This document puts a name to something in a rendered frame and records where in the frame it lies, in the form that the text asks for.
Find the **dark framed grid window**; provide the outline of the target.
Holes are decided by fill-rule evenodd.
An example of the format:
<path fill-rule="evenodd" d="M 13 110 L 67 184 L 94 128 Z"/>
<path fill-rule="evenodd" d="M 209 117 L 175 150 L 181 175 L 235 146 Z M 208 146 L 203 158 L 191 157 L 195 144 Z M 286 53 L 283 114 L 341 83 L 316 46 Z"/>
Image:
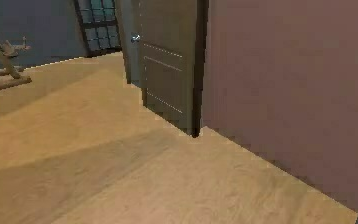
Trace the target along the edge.
<path fill-rule="evenodd" d="M 88 57 L 122 50 L 115 0 L 73 0 Z"/>

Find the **grey-brown room door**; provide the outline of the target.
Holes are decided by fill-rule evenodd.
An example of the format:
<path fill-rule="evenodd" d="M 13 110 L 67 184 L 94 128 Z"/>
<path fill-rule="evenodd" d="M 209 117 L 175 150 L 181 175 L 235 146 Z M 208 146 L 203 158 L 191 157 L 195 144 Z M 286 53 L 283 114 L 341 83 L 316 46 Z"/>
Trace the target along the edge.
<path fill-rule="evenodd" d="M 198 137 L 209 0 L 115 1 L 127 82 L 144 107 Z"/>

